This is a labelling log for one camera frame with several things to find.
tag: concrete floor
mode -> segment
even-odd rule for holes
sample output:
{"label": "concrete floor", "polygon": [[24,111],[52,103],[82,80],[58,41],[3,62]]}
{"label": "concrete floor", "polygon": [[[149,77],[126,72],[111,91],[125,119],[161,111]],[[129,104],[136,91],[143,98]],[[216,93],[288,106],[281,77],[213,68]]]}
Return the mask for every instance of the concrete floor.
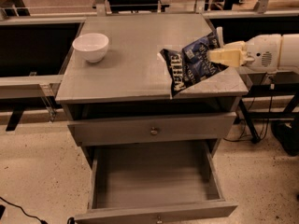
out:
{"label": "concrete floor", "polygon": [[[49,224],[86,212],[91,170],[67,130],[64,112],[49,123],[47,111],[26,111],[16,131],[7,133],[9,115],[0,113],[0,195]],[[242,130],[242,124],[234,125],[228,138],[236,139]],[[221,141],[213,161],[225,199],[238,207],[227,218],[191,224],[298,223],[299,157],[288,157],[270,130],[256,145]],[[39,223],[5,206],[0,223]]]}

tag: closed drawer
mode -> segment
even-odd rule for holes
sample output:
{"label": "closed drawer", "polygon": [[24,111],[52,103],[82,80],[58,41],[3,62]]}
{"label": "closed drawer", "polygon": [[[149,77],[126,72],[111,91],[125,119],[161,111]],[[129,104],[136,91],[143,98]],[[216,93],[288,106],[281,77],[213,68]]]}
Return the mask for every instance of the closed drawer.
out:
{"label": "closed drawer", "polygon": [[217,139],[227,135],[235,112],[72,121],[80,146]]}
{"label": "closed drawer", "polygon": [[228,217],[206,143],[158,142],[95,150],[86,214],[77,223],[158,223]]}

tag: white bowl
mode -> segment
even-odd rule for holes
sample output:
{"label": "white bowl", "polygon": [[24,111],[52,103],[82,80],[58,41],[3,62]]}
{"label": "white bowl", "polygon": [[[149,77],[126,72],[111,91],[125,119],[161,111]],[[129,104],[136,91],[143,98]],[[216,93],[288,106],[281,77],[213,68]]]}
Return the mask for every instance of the white bowl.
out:
{"label": "white bowl", "polygon": [[109,39],[103,34],[80,35],[73,41],[73,48],[90,63],[101,61],[108,51]]}

